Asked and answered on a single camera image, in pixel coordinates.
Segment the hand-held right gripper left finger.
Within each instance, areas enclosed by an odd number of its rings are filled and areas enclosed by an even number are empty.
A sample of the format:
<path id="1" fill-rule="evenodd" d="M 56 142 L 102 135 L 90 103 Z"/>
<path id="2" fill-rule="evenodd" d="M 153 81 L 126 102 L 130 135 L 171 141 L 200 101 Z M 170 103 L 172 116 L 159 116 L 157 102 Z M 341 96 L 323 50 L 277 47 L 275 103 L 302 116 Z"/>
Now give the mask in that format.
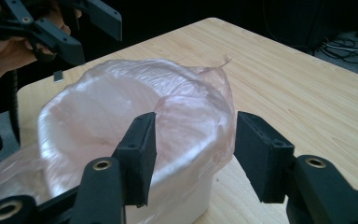
<path id="1" fill-rule="evenodd" d="M 155 112 L 136 117 L 113 153 L 120 163 L 125 205 L 148 204 L 157 159 L 155 121 Z"/>

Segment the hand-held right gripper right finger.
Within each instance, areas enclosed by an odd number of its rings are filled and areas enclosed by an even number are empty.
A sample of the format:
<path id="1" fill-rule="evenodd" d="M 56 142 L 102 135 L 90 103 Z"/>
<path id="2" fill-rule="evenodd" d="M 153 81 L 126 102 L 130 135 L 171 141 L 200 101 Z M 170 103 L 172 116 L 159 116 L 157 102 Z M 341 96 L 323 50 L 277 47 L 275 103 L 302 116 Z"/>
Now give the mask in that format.
<path id="1" fill-rule="evenodd" d="M 262 203 L 282 203 L 282 177 L 295 146 L 257 115 L 239 111 L 234 155 Z"/>

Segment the white plastic bin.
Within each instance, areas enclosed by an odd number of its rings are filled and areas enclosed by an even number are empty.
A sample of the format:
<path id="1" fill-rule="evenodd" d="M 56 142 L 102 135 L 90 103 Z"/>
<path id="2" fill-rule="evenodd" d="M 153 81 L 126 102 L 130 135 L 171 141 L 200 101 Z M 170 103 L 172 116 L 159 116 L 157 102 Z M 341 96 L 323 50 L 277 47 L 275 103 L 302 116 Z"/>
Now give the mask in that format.
<path id="1" fill-rule="evenodd" d="M 127 209 L 129 224 L 192 224 L 207 208 L 210 177 L 200 175 L 212 143 L 198 120 L 211 87 L 194 78 L 80 80 L 51 99 L 38 118 L 48 191 L 77 186 L 85 165 L 111 155 L 133 119 L 157 114 L 158 157 L 148 205 Z"/>

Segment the pink translucent plastic bag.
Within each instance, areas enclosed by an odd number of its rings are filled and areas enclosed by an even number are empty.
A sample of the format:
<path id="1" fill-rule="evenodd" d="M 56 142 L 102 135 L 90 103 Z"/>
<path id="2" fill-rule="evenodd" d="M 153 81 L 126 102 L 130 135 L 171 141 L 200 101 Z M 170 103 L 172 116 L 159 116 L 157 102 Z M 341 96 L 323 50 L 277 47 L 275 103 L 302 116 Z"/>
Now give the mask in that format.
<path id="1" fill-rule="evenodd" d="M 86 71 L 41 109 L 37 138 L 0 162 L 0 199 L 44 203 L 79 184 L 85 165 L 110 156 L 132 121 L 156 115 L 157 160 L 148 204 L 128 224 L 192 224 L 208 207 L 213 175 L 234 152 L 235 110 L 221 67 L 112 60 Z"/>

